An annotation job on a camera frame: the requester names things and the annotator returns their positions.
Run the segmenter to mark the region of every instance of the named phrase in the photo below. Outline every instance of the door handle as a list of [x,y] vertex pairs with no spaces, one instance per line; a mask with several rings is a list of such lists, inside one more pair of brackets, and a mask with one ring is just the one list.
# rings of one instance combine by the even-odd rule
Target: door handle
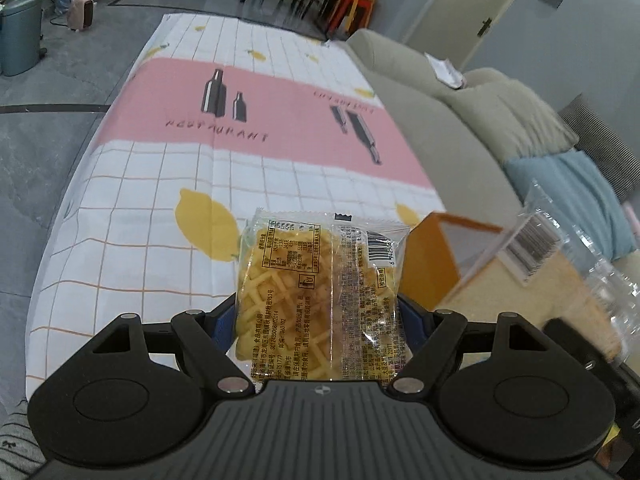
[[487,18],[482,22],[482,27],[480,27],[480,30],[478,30],[478,38],[482,38],[486,34],[486,32],[489,30],[489,27],[491,27],[492,21],[493,20],[491,18]]

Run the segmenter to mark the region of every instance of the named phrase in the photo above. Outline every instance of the packaged waffle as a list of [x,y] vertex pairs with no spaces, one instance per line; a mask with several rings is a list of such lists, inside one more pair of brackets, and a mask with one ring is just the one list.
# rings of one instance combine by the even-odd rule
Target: packaged waffle
[[251,361],[252,379],[394,377],[406,361],[396,294],[408,233],[258,209],[242,233],[236,295],[235,354]]
[[482,322],[511,310],[541,329],[560,317],[612,362],[626,358],[640,333],[638,286],[537,183],[515,227],[503,231],[438,307]]

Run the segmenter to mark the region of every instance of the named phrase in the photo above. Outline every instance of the red stool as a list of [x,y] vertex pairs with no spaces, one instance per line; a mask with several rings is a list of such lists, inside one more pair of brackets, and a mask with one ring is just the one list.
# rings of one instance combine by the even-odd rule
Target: red stool
[[[334,32],[336,28],[340,26],[342,20],[347,15],[347,9],[351,5],[351,10],[349,12],[349,17],[347,19],[347,31],[349,34],[353,34],[359,28],[366,28],[369,25],[369,20],[371,19],[371,13],[373,12],[373,4],[376,0],[338,0],[335,4],[334,10],[329,17],[329,26],[327,28],[327,33]],[[359,23],[355,25],[352,29],[353,19],[356,14],[356,9],[360,7],[364,9],[365,13],[363,18]]]

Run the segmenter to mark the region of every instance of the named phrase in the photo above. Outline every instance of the blue pillow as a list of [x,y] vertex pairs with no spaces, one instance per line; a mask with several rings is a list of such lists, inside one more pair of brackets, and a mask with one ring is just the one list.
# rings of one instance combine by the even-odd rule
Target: blue pillow
[[566,219],[582,229],[608,260],[636,250],[616,194],[583,152],[512,158],[504,163],[504,171],[523,202],[537,180]]

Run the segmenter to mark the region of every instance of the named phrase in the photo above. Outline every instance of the ribbed gray surface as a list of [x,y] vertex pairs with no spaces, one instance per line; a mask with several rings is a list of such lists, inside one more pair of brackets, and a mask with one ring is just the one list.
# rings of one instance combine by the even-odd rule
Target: ribbed gray surface
[[[156,462],[119,471],[51,463],[44,479],[216,480],[599,480],[594,463],[520,472],[452,444],[426,406],[398,402],[375,383],[271,381],[251,400],[221,403],[193,441]],[[490,438],[491,429],[487,429]]]

